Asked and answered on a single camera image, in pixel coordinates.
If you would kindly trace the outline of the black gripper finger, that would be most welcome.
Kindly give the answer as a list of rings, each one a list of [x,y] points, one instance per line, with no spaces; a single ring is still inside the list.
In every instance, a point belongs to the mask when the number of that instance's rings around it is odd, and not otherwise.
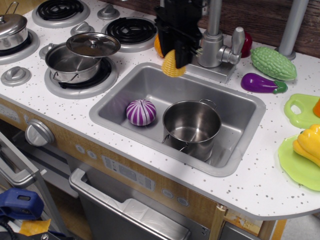
[[[190,64],[197,54],[198,45],[196,42],[177,39],[174,43],[176,68],[180,69]]]
[[[177,51],[178,29],[167,23],[157,23],[156,26],[162,55],[165,57],[170,51]]]

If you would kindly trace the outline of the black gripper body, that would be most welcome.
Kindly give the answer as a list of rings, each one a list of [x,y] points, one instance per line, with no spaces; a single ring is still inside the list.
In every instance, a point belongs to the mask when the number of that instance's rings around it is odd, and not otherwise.
[[[154,8],[157,24],[168,24],[177,28],[177,39],[200,45],[201,32],[198,22],[202,18],[201,0],[165,0],[163,6]]]

